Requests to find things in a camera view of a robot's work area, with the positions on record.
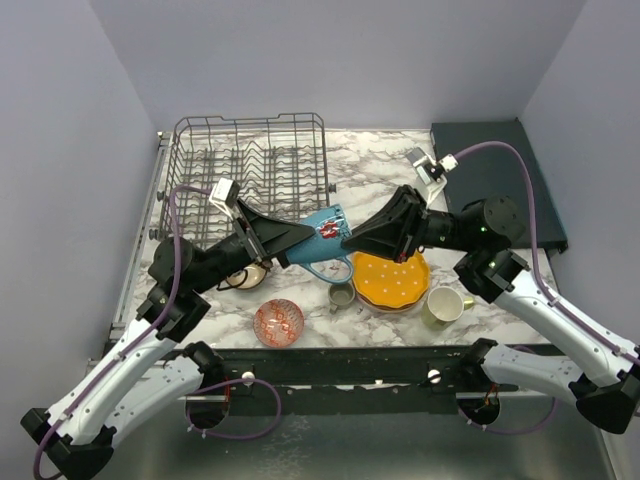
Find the orange polka dot plate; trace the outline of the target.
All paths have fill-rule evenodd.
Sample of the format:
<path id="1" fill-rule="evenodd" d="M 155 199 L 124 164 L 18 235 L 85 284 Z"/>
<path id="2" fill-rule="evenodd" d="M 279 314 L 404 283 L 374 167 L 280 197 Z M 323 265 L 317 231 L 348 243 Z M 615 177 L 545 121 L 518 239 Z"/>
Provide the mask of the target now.
<path id="1" fill-rule="evenodd" d="M 416 253 L 404 263 L 357 252 L 352 278 L 358 295 L 369 304 L 398 310 L 421 300 L 430 287 L 430 268 Z"/>

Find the blue floral mug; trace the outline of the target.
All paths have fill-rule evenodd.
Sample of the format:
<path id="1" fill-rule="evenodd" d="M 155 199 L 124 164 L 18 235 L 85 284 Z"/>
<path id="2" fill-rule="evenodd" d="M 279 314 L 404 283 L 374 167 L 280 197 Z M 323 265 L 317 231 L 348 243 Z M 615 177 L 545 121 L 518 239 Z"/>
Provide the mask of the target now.
<path id="1" fill-rule="evenodd" d="M 285 257 L 292 265 L 298 265 L 318 279 L 329 284 L 346 284 L 354 275 L 354 266 L 348 256 L 352 253 L 342 246 L 342 241 L 351 235 L 349 222 L 343 208 L 334 204 L 318 210 L 304 218 L 301 225 L 309 226 L 313 235 L 288 249 Z M 348 268 L 343 278 L 332 278 L 324 275 L 312 267 L 315 263 L 338 260 Z"/>

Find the grey wire dish rack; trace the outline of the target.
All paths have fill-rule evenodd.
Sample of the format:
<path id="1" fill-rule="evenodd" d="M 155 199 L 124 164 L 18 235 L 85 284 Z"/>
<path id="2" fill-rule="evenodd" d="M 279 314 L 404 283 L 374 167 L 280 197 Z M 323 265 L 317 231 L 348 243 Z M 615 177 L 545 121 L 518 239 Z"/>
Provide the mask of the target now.
<path id="1" fill-rule="evenodd" d="M 227 217 L 202 195 L 222 178 L 240 186 L 254 210 L 297 222 L 330 203 L 325 124 L 316 113 L 270 117 L 185 116 L 165 151 L 149 237 L 171 235 L 169 195 L 178 185 L 192 191 L 176 199 L 180 233 L 206 249 L 231 233 Z"/>

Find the yellow green mug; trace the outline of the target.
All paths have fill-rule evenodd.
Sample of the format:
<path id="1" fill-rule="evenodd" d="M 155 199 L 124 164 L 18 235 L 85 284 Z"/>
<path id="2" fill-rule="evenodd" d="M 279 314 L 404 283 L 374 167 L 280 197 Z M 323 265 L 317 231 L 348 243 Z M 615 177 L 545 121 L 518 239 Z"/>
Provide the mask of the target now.
<path id="1" fill-rule="evenodd" d="M 472 297 L 467 297 L 452 287 L 434 287 L 423 304 L 422 323 L 432 330 L 444 330 L 457 322 L 474 305 L 475 300 Z"/>

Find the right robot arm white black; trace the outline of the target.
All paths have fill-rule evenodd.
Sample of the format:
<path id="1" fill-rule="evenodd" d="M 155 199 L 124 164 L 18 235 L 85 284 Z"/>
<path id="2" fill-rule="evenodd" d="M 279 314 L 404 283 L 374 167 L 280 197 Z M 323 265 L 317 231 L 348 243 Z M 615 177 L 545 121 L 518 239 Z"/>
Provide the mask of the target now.
<path id="1" fill-rule="evenodd" d="M 524 231 L 508 197 L 448 213 L 429 209 L 405 185 L 342 246 L 396 263 L 421 247 L 463 252 L 454 270 L 465 289 L 518 317 L 561 353 L 540 356 L 480 339 L 460 362 L 462 384 L 474 392 L 493 383 L 537 391 L 574 405 L 592 425 L 622 434 L 639 408 L 639 347 L 562 298 L 512 251 Z"/>

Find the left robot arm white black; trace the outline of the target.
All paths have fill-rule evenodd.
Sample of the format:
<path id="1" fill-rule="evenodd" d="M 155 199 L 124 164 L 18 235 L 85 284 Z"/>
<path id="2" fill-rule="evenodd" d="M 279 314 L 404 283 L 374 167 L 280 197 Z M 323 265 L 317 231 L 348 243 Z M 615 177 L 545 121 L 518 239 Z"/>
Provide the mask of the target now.
<path id="1" fill-rule="evenodd" d="M 61 400 L 23 416 L 21 426 L 38 445 L 35 478 L 41 478 L 39 464 L 47 456 L 57 478 L 92 479 L 120 441 L 169 403 L 221 387 L 223 360 L 202 341 L 160 371 L 151 369 L 208 312 L 202 293 L 257 260 L 284 258 L 314 234 L 309 225 L 269 218 L 246 204 L 239 210 L 234 233 L 206 250 L 178 234 L 165 239 L 149 269 L 155 285 L 117 344 Z"/>

